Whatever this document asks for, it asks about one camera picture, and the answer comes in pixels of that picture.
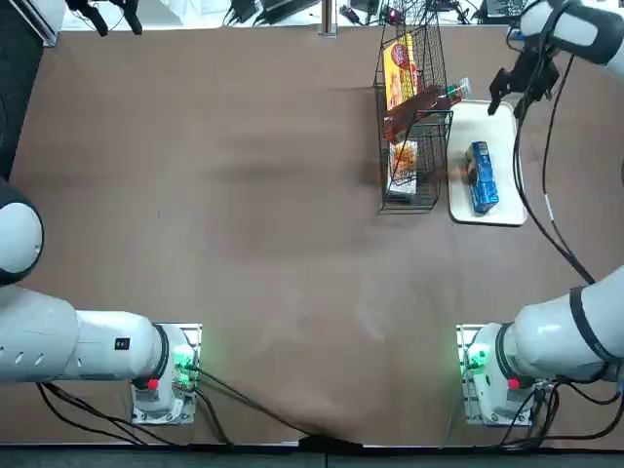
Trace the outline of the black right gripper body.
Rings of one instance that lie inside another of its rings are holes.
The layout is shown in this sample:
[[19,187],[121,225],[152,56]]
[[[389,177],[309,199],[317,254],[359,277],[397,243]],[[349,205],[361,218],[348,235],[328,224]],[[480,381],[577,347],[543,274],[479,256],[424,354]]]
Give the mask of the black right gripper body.
[[522,50],[509,72],[507,90],[526,93],[532,100],[550,99],[560,78],[560,71],[550,56],[541,58],[533,50]]

